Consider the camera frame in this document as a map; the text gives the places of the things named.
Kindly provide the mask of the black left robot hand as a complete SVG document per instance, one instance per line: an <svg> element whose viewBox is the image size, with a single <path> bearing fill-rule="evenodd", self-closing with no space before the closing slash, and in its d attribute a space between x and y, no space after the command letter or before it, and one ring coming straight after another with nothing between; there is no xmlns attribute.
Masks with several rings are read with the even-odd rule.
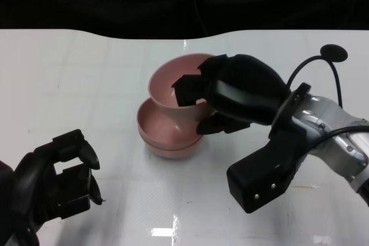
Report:
<svg viewBox="0 0 369 246"><path fill-rule="evenodd" d="M16 169L1 163L1 245L39 245L37 231L101 205L92 171L96 152L76 129L27 153Z"/></svg>

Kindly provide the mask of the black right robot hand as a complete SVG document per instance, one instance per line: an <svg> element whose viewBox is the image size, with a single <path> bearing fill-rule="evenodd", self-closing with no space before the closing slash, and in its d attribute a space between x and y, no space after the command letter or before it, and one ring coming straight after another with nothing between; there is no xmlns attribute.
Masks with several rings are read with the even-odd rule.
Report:
<svg viewBox="0 0 369 246"><path fill-rule="evenodd" d="M204 99L214 110L197 124L199 135L234 133L252 123L269 126L291 93L271 67L250 55L213 56L198 69L199 75L185 74L172 87L179 106Z"/></svg>

